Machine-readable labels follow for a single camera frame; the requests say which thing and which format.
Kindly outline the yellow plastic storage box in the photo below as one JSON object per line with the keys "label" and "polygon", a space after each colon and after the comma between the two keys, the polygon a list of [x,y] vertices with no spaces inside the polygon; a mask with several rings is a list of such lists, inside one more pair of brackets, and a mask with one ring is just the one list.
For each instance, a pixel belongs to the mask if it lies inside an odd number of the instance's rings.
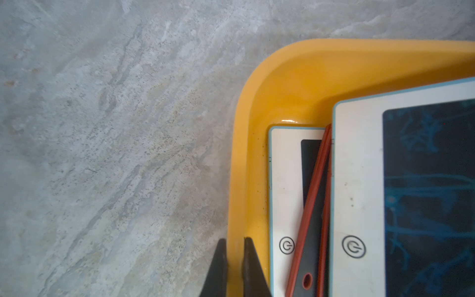
{"label": "yellow plastic storage box", "polygon": [[273,125],[324,127],[341,100],[475,74],[472,42],[313,39],[284,47],[247,80],[236,107],[230,169],[227,294],[243,294],[244,240],[270,275],[267,132]]}

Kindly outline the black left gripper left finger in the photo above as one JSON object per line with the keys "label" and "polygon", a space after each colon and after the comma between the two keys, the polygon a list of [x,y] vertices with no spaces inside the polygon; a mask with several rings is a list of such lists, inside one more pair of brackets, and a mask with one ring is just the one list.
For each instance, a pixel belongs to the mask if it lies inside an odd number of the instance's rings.
{"label": "black left gripper left finger", "polygon": [[219,239],[200,297],[225,297],[228,261],[226,240]]}

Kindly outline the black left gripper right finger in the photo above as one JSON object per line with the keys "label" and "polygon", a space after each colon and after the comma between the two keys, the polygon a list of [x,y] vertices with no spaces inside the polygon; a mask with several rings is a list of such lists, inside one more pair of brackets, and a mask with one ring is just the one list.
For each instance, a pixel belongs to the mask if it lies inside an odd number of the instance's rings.
{"label": "black left gripper right finger", "polygon": [[271,297],[252,238],[244,239],[242,262],[244,297]]}

